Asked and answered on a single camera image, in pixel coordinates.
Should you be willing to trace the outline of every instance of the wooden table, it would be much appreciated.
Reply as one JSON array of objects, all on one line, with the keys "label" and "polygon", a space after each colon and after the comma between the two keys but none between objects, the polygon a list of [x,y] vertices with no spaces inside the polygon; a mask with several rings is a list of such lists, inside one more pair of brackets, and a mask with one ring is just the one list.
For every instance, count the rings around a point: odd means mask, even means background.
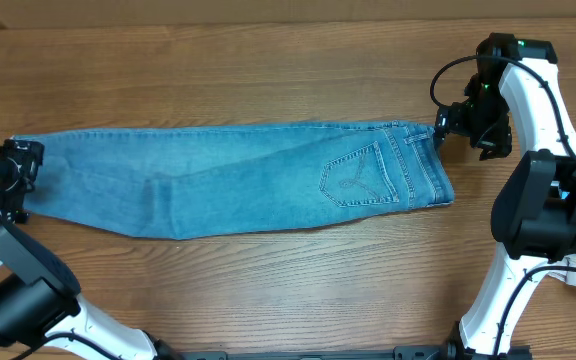
[{"label": "wooden table", "polygon": [[[0,141],[88,127],[431,124],[430,79],[491,31],[553,42],[576,127],[576,19],[210,25],[0,31]],[[440,98],[461,99],[474,72],[449,71]],[[40,216],[23,228],[71,266],[89,300],[179,350],[434,344],[477,295],[494,251],[490,209],[518,161],[478,162],[460,138],[442,152],[457,193],[447,208],[192,241]],[[513,339],[537,359],[576,358],[576,288],[546,279]]]}]

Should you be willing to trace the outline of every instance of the jeans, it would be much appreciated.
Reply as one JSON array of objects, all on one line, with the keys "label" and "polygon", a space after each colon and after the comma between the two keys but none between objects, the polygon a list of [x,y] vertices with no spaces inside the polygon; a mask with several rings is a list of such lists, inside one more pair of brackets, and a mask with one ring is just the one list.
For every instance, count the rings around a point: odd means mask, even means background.
[{"label": "jeans", "polygon": [[312,228],[449,204],[433,128],[401,121],[16,136],[45,145],[31,212],[134,237]]}]

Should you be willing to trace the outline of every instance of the blue object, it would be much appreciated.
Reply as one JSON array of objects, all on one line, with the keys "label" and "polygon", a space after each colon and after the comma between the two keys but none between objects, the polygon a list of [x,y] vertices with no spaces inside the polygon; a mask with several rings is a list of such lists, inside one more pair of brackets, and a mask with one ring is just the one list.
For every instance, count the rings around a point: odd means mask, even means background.
[{"label": "blue object", "polygon": [[190,239],[449,204],[433,131],[392,121],[16,138],[46,147],[28,210],[128,236]]}]

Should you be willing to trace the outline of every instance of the back pocket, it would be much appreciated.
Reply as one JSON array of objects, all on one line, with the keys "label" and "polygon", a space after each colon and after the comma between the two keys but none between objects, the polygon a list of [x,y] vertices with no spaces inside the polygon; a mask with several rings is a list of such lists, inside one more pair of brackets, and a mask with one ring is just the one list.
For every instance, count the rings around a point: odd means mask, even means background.
[{"label": "back pocket", "polygon": [[327,163],[319,189],[339,207],[399,201],[377,142]]}]

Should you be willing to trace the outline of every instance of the folded blue jeans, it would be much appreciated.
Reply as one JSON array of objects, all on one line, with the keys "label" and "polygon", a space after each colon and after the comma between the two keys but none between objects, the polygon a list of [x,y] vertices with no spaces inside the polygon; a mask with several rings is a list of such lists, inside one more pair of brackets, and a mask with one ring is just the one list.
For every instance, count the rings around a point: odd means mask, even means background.
[{"label": "folded blue jeans", "polygon": [[401,121],[15,138],[45,145],[26,209],[134,237],[312,228],[455,197],[433,128]]}]

